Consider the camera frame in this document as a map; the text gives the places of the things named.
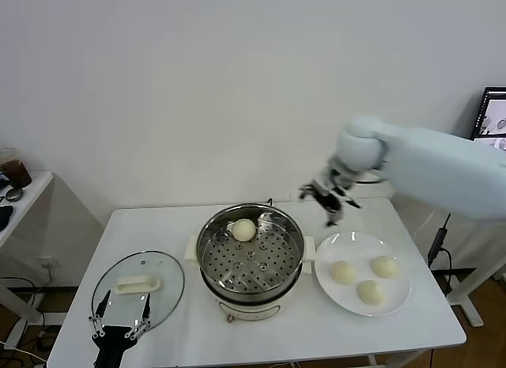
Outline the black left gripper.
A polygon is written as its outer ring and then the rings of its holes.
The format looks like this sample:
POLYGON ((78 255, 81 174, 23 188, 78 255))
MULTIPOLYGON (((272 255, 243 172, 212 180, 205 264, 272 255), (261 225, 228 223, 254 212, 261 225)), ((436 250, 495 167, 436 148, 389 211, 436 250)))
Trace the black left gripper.
POLYGON ((89 323, 92 327, 92 341, 98 347, 95 368, 120 368, 123 354, 137 344, 143 334, 151 328, 151 294, 147 294, 141 320, 130 329, 126 326, 103 326, 102 319, 109 303, 108 290, 96 306, 92 306, 89 323))

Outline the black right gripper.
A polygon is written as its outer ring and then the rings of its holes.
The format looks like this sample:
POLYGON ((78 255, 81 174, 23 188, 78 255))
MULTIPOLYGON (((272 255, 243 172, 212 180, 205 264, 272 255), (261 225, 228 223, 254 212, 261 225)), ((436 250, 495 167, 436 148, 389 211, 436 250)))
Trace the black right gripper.
POLYGON ((346 189, 341 186, 342 175, 330 167, 323 168, 314 180, 299 188, 299 200, 311 196, 327 213, 325 227, 336 226, 343 216, 343 203, 361 209, 361 205, 350 198, 346 189))

